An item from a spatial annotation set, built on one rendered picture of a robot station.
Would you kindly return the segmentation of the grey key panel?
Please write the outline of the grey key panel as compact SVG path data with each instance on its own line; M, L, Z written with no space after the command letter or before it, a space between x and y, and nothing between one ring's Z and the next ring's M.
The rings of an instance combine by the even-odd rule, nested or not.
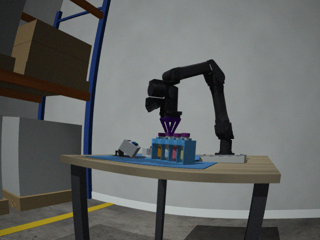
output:
M140 158L140 156L136 156L136 154L138 153L138 151L141 148L138 145L139 144L136 143L135 141L133 142L130 139L124 139L121 146L119 147L118 150L115 151L115 155L113 155L113 156L118 156L118 157L122 157L122 158L138 159L138 158ZM118 155L117 155L117 152L118 152ZM124 155L124 153L127 155ZM124 157L123 155L126 157Z

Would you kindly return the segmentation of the blue work mat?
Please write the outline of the blue work mat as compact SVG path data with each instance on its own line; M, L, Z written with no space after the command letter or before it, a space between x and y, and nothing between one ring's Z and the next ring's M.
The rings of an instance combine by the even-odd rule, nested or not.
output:
M113 156L113 157L112 157ZM130 163L130 164L139 164L139 165L148 165L148 166L158 166L158 167L169 167L169 168L183 168L183 169L201 169L204 170L217 162L202 162L199 161L200 156L195 157L195 163L194 164L175 164L175 163L168 163L168 162L162 162L162 161L156 161L151 160L150 158L145 157L139 157L139 158L127 158L127 157L119 157L114 155L89 155L85 157L90 158L96 158L96 159L102 159L102 160L109 160L109 161L115 161L115 162L123 162L123 163Z

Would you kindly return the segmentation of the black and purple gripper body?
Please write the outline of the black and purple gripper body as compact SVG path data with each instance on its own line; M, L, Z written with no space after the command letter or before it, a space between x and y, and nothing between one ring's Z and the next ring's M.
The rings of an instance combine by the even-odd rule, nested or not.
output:
M179 119L181 118L182 111L178 111L178 99L175 99L175 98L172 98L172 99L174 99L173 111L166 110L166 111L159 112L160 118L165 118L165 117L179 118Z

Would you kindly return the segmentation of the white rectangular console with lamps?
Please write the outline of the white rectangular console with lamps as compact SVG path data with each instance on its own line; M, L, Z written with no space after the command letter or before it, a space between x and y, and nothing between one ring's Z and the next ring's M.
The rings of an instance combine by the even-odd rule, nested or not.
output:
M151 150L152 150L151 146L150 148L142 148L142 157L151 158Z

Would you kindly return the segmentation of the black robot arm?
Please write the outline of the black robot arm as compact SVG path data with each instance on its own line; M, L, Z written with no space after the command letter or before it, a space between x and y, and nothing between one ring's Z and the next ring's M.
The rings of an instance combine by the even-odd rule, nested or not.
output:
M210 67L211 66L211 67ZM211 70L212 69L212 70ZM229 120L224 96L225 74L213 59L194 65L172 68L162 74L162 80L149 81L145 107L152 112L160 107L160 112L174 111L174 99L178 99L180 80L203 74L212 94L215 111L215 134L220 140L219 153L215 155L235 155L232 153L234 139L232 123ZM157 97L157 98L156 98Z

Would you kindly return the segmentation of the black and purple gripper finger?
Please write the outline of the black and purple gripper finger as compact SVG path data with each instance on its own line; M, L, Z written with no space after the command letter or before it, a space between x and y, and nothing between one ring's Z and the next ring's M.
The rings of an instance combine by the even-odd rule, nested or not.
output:
M159 118L159 120L160 120L160 122L161 122L161 124L162 124L162 126L163 126L163 129L164 129L165 133L168 132L168 131L167 131L167 128L166 128L166 125L165 125L165 118ZM173 126L174 126L174 124L175 124L175 121L169 121L169 122L171 122L171 124L170 124L170 131L172 131Z
M173 133L175 132L177 126L179 125L179 123L180 123L180 121L181 121L181 118L165 117L164 120L165 120L165 123L166 123L166 127L167 127L167 130L168 130L169 136L173 136ZM176 122L175 125L174 125L174 127L173 127L172 132L171 132L171 129L170 129L169 121L170 121L170 122Z

